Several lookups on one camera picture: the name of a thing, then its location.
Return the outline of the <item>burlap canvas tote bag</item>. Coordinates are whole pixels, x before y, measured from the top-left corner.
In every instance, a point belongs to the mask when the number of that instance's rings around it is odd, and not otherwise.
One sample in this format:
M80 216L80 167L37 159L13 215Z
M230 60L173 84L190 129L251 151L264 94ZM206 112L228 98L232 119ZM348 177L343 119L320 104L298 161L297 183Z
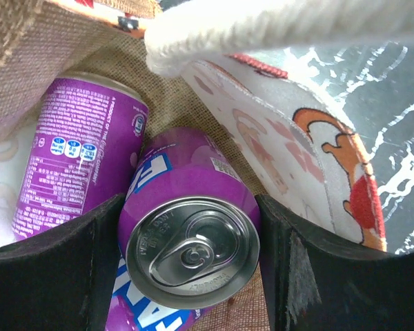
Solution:
M155 136L198 129L255 200L268 195L367 248L411 253L391 250L382 194L411 190L413 154L378 185L387 160L365 148L339 99L302 69L254 56L317 43L382 52L385 41L411 37L414 1L0 1L0 248L19 242L12 220L43 96L60 75L88 72L132 88L148 106L132 179ZM271 330L259 260L239 292L187 330Z

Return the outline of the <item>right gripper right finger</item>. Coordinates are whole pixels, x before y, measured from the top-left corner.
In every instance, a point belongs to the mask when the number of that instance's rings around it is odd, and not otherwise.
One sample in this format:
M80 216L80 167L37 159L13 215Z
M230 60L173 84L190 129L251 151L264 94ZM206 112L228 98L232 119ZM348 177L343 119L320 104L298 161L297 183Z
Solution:
M414 330L414 252L367 248L256 200L271 330Z

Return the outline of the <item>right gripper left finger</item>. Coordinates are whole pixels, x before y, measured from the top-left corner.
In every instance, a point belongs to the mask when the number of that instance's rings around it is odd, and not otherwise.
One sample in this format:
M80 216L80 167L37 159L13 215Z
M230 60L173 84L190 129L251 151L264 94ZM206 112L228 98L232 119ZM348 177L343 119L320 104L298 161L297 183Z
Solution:
M118 194L0 248L0 330L104 330L120 251Z

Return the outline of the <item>purple Fanta can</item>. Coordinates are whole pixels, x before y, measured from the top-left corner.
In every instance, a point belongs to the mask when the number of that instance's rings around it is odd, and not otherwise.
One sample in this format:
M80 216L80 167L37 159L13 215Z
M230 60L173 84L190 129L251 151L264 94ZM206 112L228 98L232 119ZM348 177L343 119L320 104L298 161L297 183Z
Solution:
M253 193L206 133L155 136L120 214L106 329L189 329L250 281L260 222Z
M12 220L21 241L128 190L149 109L132 88L88 72L57 77L41 114Z

